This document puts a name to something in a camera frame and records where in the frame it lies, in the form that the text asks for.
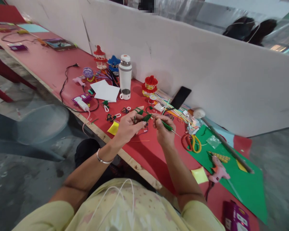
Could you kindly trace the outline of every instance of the orange scissors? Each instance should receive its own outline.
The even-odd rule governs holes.
[[[199,141],[199,139],[192,134],[192,130],[190,127],[190,124],[188,123],[188,127],[187,127],[187,131],[186,134],[184,134],[184,136],[182,136],[181,138],[181,143],[183,145],[183,147],[185,148],[186,151],[193,151],[194,153],[200,153],[201,152],[201,143]],[[196,140],[197,140],[197,145],[199,146],[198,150],[195,150],[195,145],[196,145]]]

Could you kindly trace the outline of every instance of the light yellow shirt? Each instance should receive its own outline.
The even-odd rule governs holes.
[[[13,231],[225,230],[199,201],[188,202],[180,216],[166,199],[136,181],[131,184],[128,180],[120,194],[118,189],[125,180],[113,179],[103,184],[75,215],[65,201],[47,203],[26,216]]]

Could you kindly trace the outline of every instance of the purple box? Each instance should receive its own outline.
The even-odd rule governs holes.
[[[246,212],[236,203],[224,202],[225,229],[229,231],[250,231],[250,220]]]
[[[22,43],[8,43],[9,48],[13,51],[27,50],[28,48]]]
[[[79,96],[73,98],[72,101],[74,102],[75,106],[78,105],[77,101],[79,101],[79,100],[82,100],[83,102],[85,102],[87,104],[91,101],[91,96],[88,93],[83,93],[82,95],[79,95]]]

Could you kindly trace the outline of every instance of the yellow sticky note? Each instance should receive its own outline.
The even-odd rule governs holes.
[[[209,181],[208,177],[206,176],[206,172],[203,169],[203,167],[191,170],[191,172],[192,172],[193,177],[196,179],[198,184],[201,184],[201,183]]]
[[[237,161],[239,169],[242,170],[243,172],[247,172],[247,170],[243,167],[243,165],[241,165],[241,163],[237,159],[235,160]]]
[[[118,128],[119,128],[119,123],[114,121],[111,127],[108,129],[108,132],[110,134],[116,135],[116,133],[118,132]]]

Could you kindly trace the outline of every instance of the bracelet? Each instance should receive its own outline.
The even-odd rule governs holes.
[[[101,162],[101,163],[103,163],[103,164],[111,164],[111,162],[112,162],[114,159],[112,159],[112,161],[110,161],[110,162],[103,161],[102,159],[99,158],[99,150],[100,150],[100,149],[98,149],[97,152],[96,152],[96,156],[97,156],[97,159],[99,160],[99,162]]]

